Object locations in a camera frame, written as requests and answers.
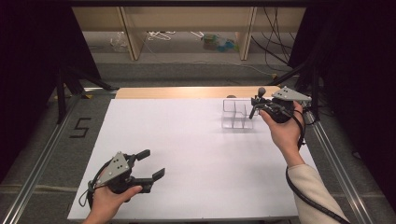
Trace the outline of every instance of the white table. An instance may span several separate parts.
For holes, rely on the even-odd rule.
[[[150,194],[121,206],[115,220],[197,221],[295,217],[286,163],[260,117],[253,129],[222,129],[223,99],[112,100],[69,219],[82,220],[89,206],[78,198],[117,151],[151,155],[137,161],[135,177],[165,176]],[[301,153],[316,167],[307,146]]]

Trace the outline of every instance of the black cable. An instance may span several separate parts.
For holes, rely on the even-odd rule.
[[[291,33],[289,33],[290,34],[290,36],[291,36],[291,38],[293,39],[293,40],[296,40],[296,38],[294,37],[294,35],[292,35]]]
[[[289,174],[288,174],[288,168],[286,169],[286,180],[288,181],[288,184],[291,188],[291,190],[293,190],[293,192],[301,199],[303,200],[303,202],[307,203],[308,205],[318,209],[320,212],[322,212],[323,214],[332,217],[334,220],[338,221],[339,223],[342,224],[349,224],[348,221],[346,221],[345,219],[343,219],[342,217],[338,216],[337,214],[335,214],[334,212],[330,211],[329,209],[323,207],[322,205],[315,203],[314,201],[310,200],[309,198],[307,198],[302,192],[300,192],[297,187],[294,186],[294,184],[291,182]]]
[[[301,147],[301,139],[302,137],[304,137],[304,128],[303,124],[291,113],[289,113],[291,115],[291,117],[296,121],[297,125],[299,126],[300,130],[302,131],[300,134],[300,139],[298,142],[298,148],[300,150]],[[342,217],[338,216],[337,214],[335,214],[334,212],[332,212],[331,210],[323,207],[322,205],[315,203],[314,201],[312,201],[311,199],[307,198],[302,192],[300,192],[297,187],[291,182],[290,177],[289,177],[289,173],[288,173],[289,167],[286,168],[286,180],[289,184],[289,187],[291,188],[291,190],[297,195],[297,197],[299,197],[301,200],[303,200],[303,202],[307,203],[308,205],[314,207],[315,209],[318,209],[320,212],[322,212],[323,214],[333,218],[334,220],[338,221],[339,223],[342,224],[349,224],[348,221],[346,221],[345,219],[343,219]]]
[[[274,56],[275,58],[277,58],[278,60],[280,60],[282,63],[284,64],[288,64],[288,62],[284,61],[283,59],[279,58],[278,56],[276,56],[273,52],[271,52],[270,50],[266,49],[265,47],[263,47],[261,44],[259,44],[259,42],[256,41],[256,39],[254,39],[254,37],[252,36],[251,39],[263,50],[265,50],[265,52],[271,54],[272,56]]]
[[[84,193],[82,193],[81,196],[79,196],[78,203],[81,207],[85,207],[85,204],[87,203],[87,198],[85,198],[84,203],[81,202],[82,196],[84,196],[84,194],[86,194],[87,192],[88,190],[85,190]]]
[[[262,32],[262,36],[263,36],[266,40],[270,41],[270,42],[273,43],[273,44],[276,44],[276,45],[279,45],[279,46],[283,46],[284,48],[287,48],[287,49],[291,49],[291,47],[289,47],[289,46],[287,46],[287,45],[283,45],[283,44],[280,44],[280,43],[275,42],[274,40],[270,40],[263,32]]]
[[[92,208],[92,202],[93,202],[93,194],[95,192],[95,185],[96,185],[96,181],[99,178],[99,175],[105,170],[105,168],[111,163],[112,159],[108,162],[106,162],[98,171],[98,173],[96,173],[95,177],[93,178],[92,181],[90,181],[88,183],[88,189],[86,191],[87,193],[87,197],[85,199],[85,202],[87,202],[88,200],[88,204],[90,205],[90,208]]]
[[[271,40],[272,34],[275,34],[275,36],[277,37],[277,39],[278,39],[278,41],[279,41],[279,43],[280,43],[280,46],[281,46],[283,55],[285,56],[285,59],[288,61],[288,60],[289,60],[288,57],[287,57],[288,53],[286,52],[286,50],[285,50],[285,48],[284,48],[284,45],[282,44],[282,40],[281,40],[281,38],[280,38],[279,25],[278,25],[278,23],[277,23],[277,7],[275,7],[275,19],[274,19],[274,23],[271,22],[271,19],[269,18],[268,13],[267,13],[265,7],[264,7],[263,9],[264,9],[265,16],[267,17],[267,20],[269,21],[269,23],[270,23],[270,25],[271,25],[271,29],[272,29],[272,32],[271,32],[271,34],[270,34],[269,40]]]
[[[285,56],[285,59],[288,61],[288,60],[289,60],[289,54],[288,54],[288,52],[286,51],[285,46],[284,46],[283,43],[282,43],[282,39],[280,38],[279,24],[277,23],[277,7],[275,8],[275,20],[274,20],[274,27],[273,27],[273,30],[275,30],[275,27],[276,27],[276,31],[277,31],[277,33],[276,33],[276,31],[275,31],[277,40],[279,40],[280,47],[281,47],[281,49],[282,49],[283,55]]]

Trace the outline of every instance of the hand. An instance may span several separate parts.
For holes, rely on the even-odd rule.
[[[297,102],[293,102],[293,105],[294,110],[303,113],[303,107],[301,105]],[[297,146],[300,137],[300,128],[296,121],[290,119],[285,123],[276,123],[264,110],[260,110],[260,115],[270,128],[272,139],[285,157],[288,166],[304,164]],[[294,112],[294,116],[304,126],[303,116],[298,112]]]
[[[120,206],[134,197],[140,190],[142,190],[141,186],[134,186],[122,194],[115,194],[108,187],[96,189],[93,194],[92,210],[83,223],[99,224],[108,222],[117,214]]]

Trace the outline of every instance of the white sleeve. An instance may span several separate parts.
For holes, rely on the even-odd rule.
[[[338,216],[345,217],[338,203],[324,186],[319,173],[307,164],[292,166],[288,170],[291,182],[297,189],[311,201],[329,209]],[[339,223],[333,218],[321,213],[294,194],[301,223]]]

